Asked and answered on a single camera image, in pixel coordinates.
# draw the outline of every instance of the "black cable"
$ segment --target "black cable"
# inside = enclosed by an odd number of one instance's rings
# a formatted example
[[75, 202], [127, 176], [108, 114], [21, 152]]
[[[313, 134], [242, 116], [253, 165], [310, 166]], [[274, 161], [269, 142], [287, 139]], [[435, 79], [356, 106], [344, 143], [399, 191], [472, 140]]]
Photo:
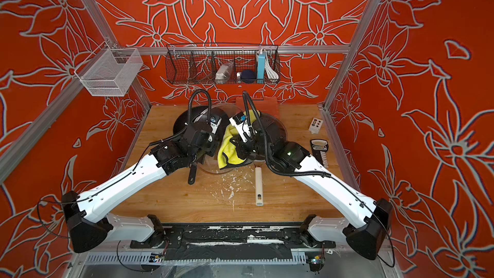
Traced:
[[[374, 214], [373, 211], [371, 211], [371, 209], [359, 198], [357, 197], [351, 190], [349, 190], [344, 184], [342, 184], [341, 182], [339, 182], [336, 178], [334, 178], [333, 176], [331, 176], [330, 174], [328, 173], [325, 173], [325, 172], [321, 172], [321, 171], [307, 171], [307, 172], [297, 172], [297, 173], [286, 173], [286, 172], [280, 172], [278, 170], [276, 170], [272, 165], [271, 165], [271, 157], [269, 156], [269, 151], [268, 151], [268, 140], [267, 140], [267, 133], [266, 133], [266, 129], [264, 128], [263, 124], [262, 124], [262, 121], [261, 121], [261, 118], [257, 112], [257, 109], [255, 108], [255, 105], [254, 105], [254, 102], [252, 101], [252, 98], [249, 96], [249, 93], [247, 91], [243, 91], [242, 92], [242, 96], [244, 98], [244, 103], [246, 104], [246, 102], [249, 102], [250, 104], [250, 107], [252, 108], [252, 111], [254, 113], [254, 116], [257, 120], [257, 122], [259, 123], [259, 127], [260, 127], [260, 130], [261, 130], [261, 135], [262, 135], [262, 138], [263, 138], [263, 141], [264, 141], [264, 153], [265, 153], [265, 160], [266, 160], [266, 166], [268, 167], [268, 169], [275, 173], [275, 174], [278, 174], [278, 175], [281, 175], [281, 176], [290, 176], [290, 177], [296, 177], [296, 176], [322, 176], [322, 177], [329, 177], [329, 178], [332, 178], [334, 179], [338, 184], [340, 184], [343, 188], [345, 188], [357, 201], [359, 201], [363, 206], [365, 206], [367, 208], [367, 210], [371, 213], [371, 214]], [[379, 255], [378, 257], [381, 259], [381, 261], [383, 263], [385, 263], [387, 266], [389, 267], [394, 267], [395, 266], [395, 261], [396, 261], [396, 258], [395, 258], [395, 249], [394, 249], [394, 245], [393, 245], [393, 242], [391, 240], [391, 236], [389, 235], [389, 232], [387, 230], [387, 228], [384, 226], [384, 224], [379, 220], [379, 218], [377, 218], [376, 216], [376, 220], [379, 222], [379, 224], [381, 225], [381, 227], [383, 228], [383, 230], [386, 232], [386, 236], [388, 237], [388, 240], [389, 240], [389, 243], [391, 244], [391, 252], [392, 252], [392, 255], [393, 255], [393, 264], [390, 265], [388, 264], [387, 262], [385, 262]]]
[[43, 226], [43, 228], [45, 228], [46, 231], [48, 231], [48, 233], [52, 234], [52, 235], [55, 235], [56, 237], [58, 238], [66, 238], [66, 239], [70, 239], [70, 237], [67, 237], [67, 236], [61, 236], [59, 234], [55, 234], [53, 233], [52, 231], [50, 231], [46, 225], [43, 223], [43, 221], [41, 220], [41, 216], [40, 216], [40, 202], [41, 202], [41, 199], [38, 201], [38, 203], [36, 204], [36, 212], [38, 213], [38, 219], [40, 220], [40, 224]]
[[284, 239], [284, 238], [279, 238], [279, 239], [282, 240], [282, 241], [286, 241], [286, 242], [288, 242], [290, 244], [294, 244], [294, 245], [301, 245], [301, 244], [304, 243], [304, 242], [302, 242], [302, 240], [300, 240], [300, 242], [295, 242], [295, 241], [292, 241], [292, 240], [289, 240], [289, 239]]
[[[204, 90], [204, 89], [197, 89], [193, 92], [192, 96], [190, 97], [189, 99], [189, 106], [188, 106], [188, 113], [187, 113], [187, 119], [188, 119], [188, 124], [190, 124], [190, 122], [192, 121], [192, 102], [194, 100], [194, 97], [197, 96], [199, 93], [201, 92], [204, 92], [207, 96], [207, 102], [208, 102], [208, 109], [207, 109], [207, 123], [210, 123], [210, 111], [211, 111], [211, 96], [209, 95], [209, 93]], [[133, 172], [135, 171], [135, 169], [137, 168], [137, 166], [139, 165], [139, 163], [141, 162], [142, 158], [144, 157], [144, 154], [146, 153], [146, 151], [148, 150], [148, 148], [150, 146], [154, 146], [154, 145], [158, 145], [164, 141], [168, 141], [170, 139], [173, 139], [179, 135], [181, 135], [183, 132], [185, 132], [185, 129], [187, 127], [184, 127], [182, 130], [180, 130], [179, 132], [177, 132], [176, 134], [172, 135], [171, 137], [168, 137], [168, 138], [165, 138], [165, 139], [162, 139], [162, 140], [158, 140], [158, 141], [154, 141], [154, 142], [151, 142], [149, 143], [149, 145], [144, 149], [144, 151], [142, 152], [141, 156], [139, 157], [139, 160], [137, 161], [137, 163], [135, 164], [134, 168], [132, 169], [132, 171], [130, 171], [129, 173], [127, 173], [127, 175], [123, 176], [122, 178], [120, 178], [119, 180], [115, 181], [114, 183], [111, 183], [108, 187], [105, 187], [103, 188], [102, 190], [98, 191], [97, 193], [95, 193], [94, 195], [91, 195], [90, 197], [87, 197], [85, 199], [82, 199], [82, 200], [77, 200], [77, 201], [71, 201], [71, 202], [55, 202], [55, 201], [50, 201], [50, 200], [46, 200], [46, 199], [43, 199], [41, 198], [38, 203], [36, 204], [36, 212], [38, 214], [38, 219], [40, 220], [40, 224], [43, 226], [43, 228], [51, 233], [52, 235], [55, 235], [59, 238], [70, 238], [70, 237], [65, 237], [65, 236], [61, 236], [61, 235], [58, 235], [58, 234], [55, 234], [53, 233], [52, 231], [50, 231], [46, 225], [43, 223], [43, 221], [41, 220], [41, 215], [40, 215], [40, 203], [42, 201], [44, 202], [47, 202], [47, 203], [51, 203], [51, 204], [59, 204], [59, 205], [65, 205], [65, 204], [74, 204], [74, 203], [79, 203], [79, 202], [83, 202], [83, 201], [87, 201], [89, 199], [92, 199], [93, 197], [95, 197], [96, 195], [102, 193], [104, 190], [110, 188], [111, 186], [113, 186], [114, 184], [122, 181], [123, 179], [125, 179], [127, 176], [129, 176], [130, 174], [133, 174]]]
[[120, 242], [121, 240], [119, 240], [119, 243], [117, 244], [117, 260], [120, 262], [120, 264], [125, 267], [126, 269], [128, 270], [131, 270], [131, 271], [134, 271], [134, 272], [139, 272], [139, 273], [148, 273], [148, 272], [152, 272], [153, 270], [150, 270], [150, 271], [143, 271], [143, 270], [135, 270], [133, 268], [130, 268], [130, 267], [127, 267], [125, 266], [122, 261], [120, 261], [120, 256], [119, 256], [119, 245], [120, 245]]
[[[210, 124], [210, 122], [211, 122], [211, 106], [213, 105], [213, 102], [211, 100], [211, 96], [209, 95], [209, 92], [207, 92], [207, 90], [199, 88], [199, 89], [196, 89], [189, 98], [189, 104], [187, 107], [187, 125], [190, 125], [192, 122], [192, 104], [194, 102], [194, 98], [197, 95], [199, 95], [200, 93], [204, 93], [207, 97], [207, 123]], [[158, 145], [158, 144], [163, 143], [165, 141], [169, 141], [171, 139], [174, 139], [174, 138], [180, 136], [182, 133], [184, 133], [186, 129], [187, 129], [187, 127], [185, 126], [182, 128], [182, 130], [178, 131], [177, 133], [175, 133], [171, 137], [167, 137], [166, 139], [161, 139], [161, 140], [151, 142], [151, 143], [149, 143], [149, 146]]]
[[168, 239], [168, 237], [165, 237], [164, 239], [166, 240], [166, 245], [164, 246], [163, 253], [162, 253], [163, 260], [164, 260], [165, 254], [166, 254], [166, 250], [168, 249], [168, 245], [170, 244], [170, 240]]
[[247, 100], [245, 98], [244, 98], [244, 108], [245, 108], [245, 116], [247, 117], [247, 127], [249, 128], [249, 131], [250, 131], [250, 138], [254, 139], [254, 128], [252, 127], [252, 123], [250, 122], [249, 106], [247, 105]]
[[191, 121], [192, 121], [192, 103], [194, 102], [194, 98], [199, 95], [200, 93], [204, 93], [206, 95], [206, 98], [207, 98], [207, 123], [210, 124], [211, 122], [211, 106], [213, 104], [213, 102], [211, 101], [211, 96], [209, 95], [209, 92], [207, 92], [206, 89], [202, 89], [202, 88], [199, 88], [199, 89], [196, 89], [192, 95], [190, 96], [190, 99], [189, 99], [189, 107], [188, 107], [188, 110], [187, 110], [187, 124], [190, 125]]

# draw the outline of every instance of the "wooden countertop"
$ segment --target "wooden countertop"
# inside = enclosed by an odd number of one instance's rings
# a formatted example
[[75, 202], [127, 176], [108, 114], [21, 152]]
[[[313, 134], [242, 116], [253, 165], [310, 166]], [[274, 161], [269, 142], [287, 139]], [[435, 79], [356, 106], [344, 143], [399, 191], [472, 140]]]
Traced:
[[[148, 143], [172, 135], [172, 127], [186, 106], [154, 106], [144, 123], [127, 163], [136, 163]], [[280, 105], [281, 121], [288, 139], [310, 150], [310, 139], [328, 140], [325, 129], [319, 134], [308, 131], [313, 117], [320, 118], [316, 105]], [[341, 178], [336, 157], [327, 152], [329, 170]], [[343, 215], [305, 184], [269, 171], [264, 165], [264, 206], [255, 205], [254, 166], [211, 175], [198, 169], [196, 182], [187, 183], [189, 169], [177, 170], [154, 182], [115, 207], [114, 214], [143, 217], [158, 216], [163, 223], [198, 222], [294, 222], [307, 215], [325, 218]]]

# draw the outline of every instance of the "orange wall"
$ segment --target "orange wall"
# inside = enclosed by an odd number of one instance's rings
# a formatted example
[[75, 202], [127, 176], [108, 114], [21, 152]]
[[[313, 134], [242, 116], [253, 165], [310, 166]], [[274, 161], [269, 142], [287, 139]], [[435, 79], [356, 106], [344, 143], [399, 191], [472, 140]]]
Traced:
[[103, 42], [80, 0], [0, 0], [0, 155]]
[[[0, 0], [0, 155], [57, 97], [102, 42], [80, 0]], [[0, 185], [0, 277], [61, 277], [70, 240], [46, 232], [36, 214], [43, 197], [60, 201], [118, 173], [144, 109], [83, 89]], [[67, 236], [61, 207], [41, 218]]]
[[[60, 202], [119, 173], [143, 105], [126, 97], [92, 97], [82, 90], [0, 186], [0, 277], [61, 277], [72, 256], [69, 239], [40, 225], [36, 203]], [[61, 206], [40, 204], [48, 228], [68, 236]]]
[[492, 0], [381, 0], [331, 115], [406, 277], [494, 275]]
[[[244, 42], [340, 45], [350, 42], [367, 0], [96, 0], [121, 46]], [[280, 102], [324, 100], [343, 55], [286, 56], [274, 85], [172, 85], [164, 58], [146, 56], [139, 80], [155, 104], [185, 103], [193, 88], [215, 101], [234, 101], [242, 90]]]

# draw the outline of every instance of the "white power strip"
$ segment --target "white power strip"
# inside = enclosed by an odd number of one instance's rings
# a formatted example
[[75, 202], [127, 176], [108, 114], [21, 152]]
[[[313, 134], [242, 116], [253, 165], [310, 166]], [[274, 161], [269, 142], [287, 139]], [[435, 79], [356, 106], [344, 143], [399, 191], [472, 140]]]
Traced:
[[318, 134], [319, 130], [321, 129], [322, 126], [323, 126], [323, 121], [321, 119], [314, 117], [314, 119], [312, 119], [312, 121], [310, 123], [309, 131], [312, 134]]

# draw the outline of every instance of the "white handle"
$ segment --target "white handle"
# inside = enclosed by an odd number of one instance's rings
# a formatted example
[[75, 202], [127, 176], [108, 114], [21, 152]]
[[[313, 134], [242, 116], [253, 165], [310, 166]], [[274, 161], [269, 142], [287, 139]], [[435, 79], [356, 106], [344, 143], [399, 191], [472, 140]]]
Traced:
[[264, 196], [262, 195], [262, 168], [255, 167], [255, 204], [257, 206], [264, 205]]

